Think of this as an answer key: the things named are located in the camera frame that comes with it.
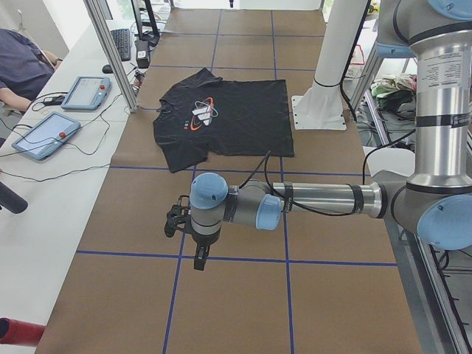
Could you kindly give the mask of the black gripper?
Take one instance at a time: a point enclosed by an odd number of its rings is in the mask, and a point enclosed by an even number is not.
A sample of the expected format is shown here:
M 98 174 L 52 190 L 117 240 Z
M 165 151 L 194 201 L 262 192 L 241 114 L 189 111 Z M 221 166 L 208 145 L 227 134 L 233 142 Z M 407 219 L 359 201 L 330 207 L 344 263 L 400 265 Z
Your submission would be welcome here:
M 194 234 L 192 235 L 192 238 L 196 243 L 195 257 L 193 263 L 194 269 L 202 271 L 205 269 L 210 246 L 218 240 L 218 234 Z

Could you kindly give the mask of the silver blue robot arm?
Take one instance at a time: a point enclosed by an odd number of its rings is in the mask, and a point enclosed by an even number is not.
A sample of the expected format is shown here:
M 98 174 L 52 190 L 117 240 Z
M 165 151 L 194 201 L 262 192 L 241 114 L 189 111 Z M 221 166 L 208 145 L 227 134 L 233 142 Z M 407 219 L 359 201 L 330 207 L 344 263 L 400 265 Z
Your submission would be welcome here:
M 249 179 L 229 185 L 203 173 L 191 185 L 186 232 L 203 270 L 222 223 L 275 229 L 282 214 L 390 219 L 445 250 L 471 245 L 471 178 L 466 169 L 471 122 L 471 3 L 383 1 L 379 46 L 417 58 L 415 163 L 410 176 L 382 170 L 371 182 L 294 183 Z

